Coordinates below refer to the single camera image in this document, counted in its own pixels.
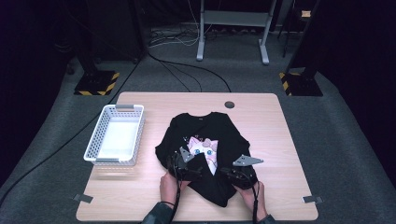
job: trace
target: table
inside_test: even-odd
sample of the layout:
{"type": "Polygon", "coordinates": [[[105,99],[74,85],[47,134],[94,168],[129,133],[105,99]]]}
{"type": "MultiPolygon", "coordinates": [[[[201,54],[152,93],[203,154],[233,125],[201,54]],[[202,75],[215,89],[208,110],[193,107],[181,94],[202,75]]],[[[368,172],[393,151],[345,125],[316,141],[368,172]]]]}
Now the table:
{"type": "Polygon", "coordinates": [[[205,24],[240,25],[265,27],[264,32],[262,33],[262,39],[259,39],[259,47],[262,55],[262,63],[268,65],[270,61],[268,58],[267,48],[265,47],[265,42],[270,31],[275,5],[276,0],[271,0],[271,6],[268,12],[219,11],[205,10],[205,0],[201,0],[197,61],[202,61],[204,59],[205,24]]]}
{"type": "MultiPolygon", "coordinates": [[[[158,162],[158,146],[173,117],[188,112],[194,116],[210,112],[227,113],[238,131],[250,143],[252,157],[264,160],[253,165],[265,185],[266,207],[277,220],[315,220],[314,203],[303,203],[310,196],[279,101],[271,93],[214,92],[123,92],[117,104],[143,105],[146,122],[135,166],[92,168],[84,194],[91,203],[80,202],[81,221],[141,221],[160,200],[160,178],[166,170],[158,162]],[[234,108],[225,107],[225,102],[234,108]]],[[[251,220],[242,198],[235,194],[225,208],[201,197],[190,188],[183,191],[175,221],[251,220]]]]}

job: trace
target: gray metal stand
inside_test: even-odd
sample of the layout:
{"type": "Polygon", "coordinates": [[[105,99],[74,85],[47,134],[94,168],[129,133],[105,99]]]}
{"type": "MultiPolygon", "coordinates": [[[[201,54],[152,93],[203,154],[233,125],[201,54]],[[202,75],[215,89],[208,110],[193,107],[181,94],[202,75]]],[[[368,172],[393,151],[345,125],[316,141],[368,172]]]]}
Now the gray metal stand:
{"type": "Polygon", "coordinates": [[[262,63],[269,64],[265,41],[267,40],[270,30],[271,20],[274,15],[276,0],[273,0],[269,12],[234,12],[234,11],[205,11],[205,0],[201,0],[201,19],[199,31],[199,44],[197,52],[197,61],[204,59],[205,49],[205,24],[221,24],[221,25],[241,25],[241,26],[257,26],[265,27],[262,39],[259,39],[260,52],[262,54],[262,63]]]}

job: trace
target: gray carpet floor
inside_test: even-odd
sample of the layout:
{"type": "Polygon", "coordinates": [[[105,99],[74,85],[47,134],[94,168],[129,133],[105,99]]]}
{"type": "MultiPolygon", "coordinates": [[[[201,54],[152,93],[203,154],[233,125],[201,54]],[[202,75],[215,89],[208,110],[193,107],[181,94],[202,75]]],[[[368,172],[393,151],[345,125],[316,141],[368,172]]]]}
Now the gray carpet floor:
{"type": "MultiPolygon", "coordinates": [[[[279,73],[285,71],[297,43],[290,42],[283,58],[284,36],[279,41],[276,35],[270,34],[267,40],[268,66],[261,62],[256,35],[210,39],[206,41],[202,62],[195,60],[197,43],[160,45],[149,52],[162,60],[209,69],[226,80],[231,91],[277,95],[311,192],[325,201],[317,204],[316,221],[296,223],[396,223],[395,188],[336,87],[317,74],[323,97],[285,94],[279,73]]],[[[78,96],[73,93],[83,70],[76,59],[71,64],[76,73],[64,76],[46,122],[0,189],[0,196],[19,177],[78,134],[13,188],[0,209],[0,223],[79,223],[78,202],[72,198],[84,192],[92,170],[83,154],[96,116],[104,105],[115,104],[120,92],[183,92],[201,88],[205,92],[228,91],[220,78],[205,70],[177,65],[190,75],[187,76],[168,66],[179,81],[162,64],[146,56],[139,64],[98,64],[101,70],[120,72],[115,89],[107,96],[78,96]]]]}

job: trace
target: black t-shirt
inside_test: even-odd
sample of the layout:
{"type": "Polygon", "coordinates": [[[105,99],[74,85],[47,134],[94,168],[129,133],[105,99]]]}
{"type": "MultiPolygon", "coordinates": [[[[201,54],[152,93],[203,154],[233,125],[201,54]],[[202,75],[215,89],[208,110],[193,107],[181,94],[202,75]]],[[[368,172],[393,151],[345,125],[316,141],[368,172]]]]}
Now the black t-shirt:
{"type": "Polygon", "coordinates": [[[188,162],[189,169],[202,167],[202,180],[193,181],[189,186],[210,202],[226,207],[236,190],[220,169],[232,168],[233,161],[241,155],[250,156],[250,143],[227,114],[212,112],[195,117],[183,113],[172,118],[162,142],[156,146],[155,152],[163,167],[167,168],[168,156],[175,151],[179,153],[180,147],[195,155],[188,162]]]}

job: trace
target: plastic basket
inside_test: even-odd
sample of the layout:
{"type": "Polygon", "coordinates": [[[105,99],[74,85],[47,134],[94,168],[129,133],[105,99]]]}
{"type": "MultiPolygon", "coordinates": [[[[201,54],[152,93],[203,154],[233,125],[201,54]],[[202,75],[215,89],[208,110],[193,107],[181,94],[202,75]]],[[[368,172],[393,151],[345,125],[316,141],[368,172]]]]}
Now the plastic basket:
{"type": "Polygon", "coordinates": [[[84,160],[95,165],[135,165],[144,122],[142,105],[105,105],[84,160]]]}

